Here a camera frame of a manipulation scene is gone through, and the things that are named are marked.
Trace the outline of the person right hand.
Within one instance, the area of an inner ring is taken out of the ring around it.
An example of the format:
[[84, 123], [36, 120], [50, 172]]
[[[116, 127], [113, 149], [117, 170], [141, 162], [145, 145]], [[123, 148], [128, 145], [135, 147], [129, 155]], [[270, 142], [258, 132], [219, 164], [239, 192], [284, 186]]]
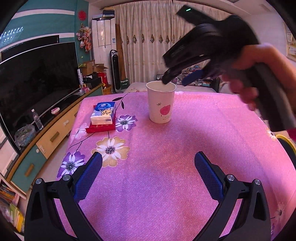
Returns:
[[[238, 70], [254, 68], [258, 72], [256, 80], [260, 80], [264, 85], [270, 80], [277, 81], [277, 85], [285, 92], [291, 109], [295, 111], [295, 66], [273, 45], [245, 46], [232, 68]], [[229, 82], [230, 90], [238, 94], [251, 111], [257, 109], [256, 99], [261, 96], [263, 88], [257, 90], [254, 86], [246, 87], [239, 78], [231, 77], [228, 72], [222, 75], [222, 79]]]

